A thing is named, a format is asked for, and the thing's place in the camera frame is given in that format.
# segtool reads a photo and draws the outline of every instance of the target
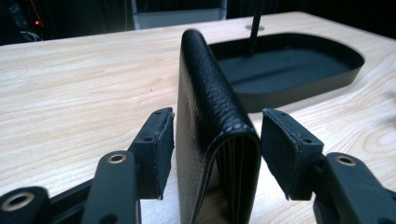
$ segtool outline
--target table surface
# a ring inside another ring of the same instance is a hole
[[[216,43],[249,36],[251,18],[0,47],[0,195],[43,186],[50,196],[93,177],[108,152],[125,150],[149,114],[177,113],[180,39],[189,28]],[[324,36],[365,58],[355,81],[280,107],[325,143],[324,153],[363,160],[396,190],[396,42],[304,13],[262,17],[259,35]],[[250,114],[258,133],[261,113]],[[198,223],[226,222],[209,193]],[[162,201],[142,201],[144,223],[179,223],[175,154]],[[287,201],[262,163],[250,223],[315,222],[312,202]]]

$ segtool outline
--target black wallet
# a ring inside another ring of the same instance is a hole
[[[182,36],[177,100],[181,223],[193,223],[213,165],[233,223],[248,223],[261,166],[260,139],[202,35]]]

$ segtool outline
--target oval tray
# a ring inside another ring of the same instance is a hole
[[[209,47],[249,113],[345,87],[364,65],[354,49],[314,35],[259,36],[251,56],[248,39]]]

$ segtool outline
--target black rod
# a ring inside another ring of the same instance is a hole
[[[257,33],[259,32],[260,19],[262,18],[262,9],[264,7],[265,0],[257,0],[256,1],[256,10],[254,12],[253,24],[251,25],[248,53],[249,55],[253,55],[256,49],[257,42]]]

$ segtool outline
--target black clamp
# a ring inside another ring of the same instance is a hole
[[[141,223],[140,199],[162,199],[174,149],[174,113],[150,115],[127,151],[99,161],[95,177],[53,198],[46,189],[0,197],[1,224]]]
[[[287,198],[317,195],[318,223],[396,223],[396,193],[381,186],[364,162],[321,154],[323,143],[288,114],[263,110],[262,155]]]

